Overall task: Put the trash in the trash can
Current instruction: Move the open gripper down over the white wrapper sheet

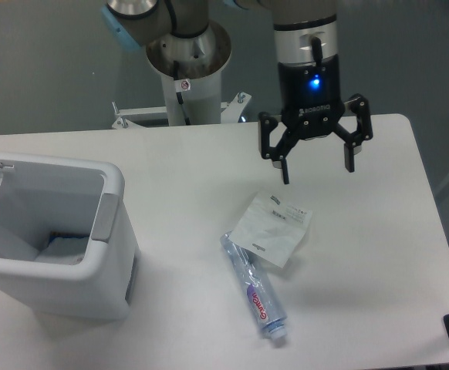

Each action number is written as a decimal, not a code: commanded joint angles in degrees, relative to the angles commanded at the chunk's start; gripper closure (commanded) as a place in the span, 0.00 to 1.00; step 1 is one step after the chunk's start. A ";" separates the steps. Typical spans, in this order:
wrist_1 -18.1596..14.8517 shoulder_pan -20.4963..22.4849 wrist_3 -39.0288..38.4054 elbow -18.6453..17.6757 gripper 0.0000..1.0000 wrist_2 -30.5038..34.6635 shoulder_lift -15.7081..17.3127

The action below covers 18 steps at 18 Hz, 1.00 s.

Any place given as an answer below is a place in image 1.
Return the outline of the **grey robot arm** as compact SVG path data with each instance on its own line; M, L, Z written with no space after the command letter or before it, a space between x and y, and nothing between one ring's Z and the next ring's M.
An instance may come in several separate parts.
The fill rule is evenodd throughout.
M242 10L272 13L282 110L258 116L258 147L288 176L286 158L297 142L337 135L345 166L373 137L368 100L342 100L334 1L234 1ZM172 126L221 123L221 72L231 40L206 1L108 1L103 17L121 45L144 48L160 75Z

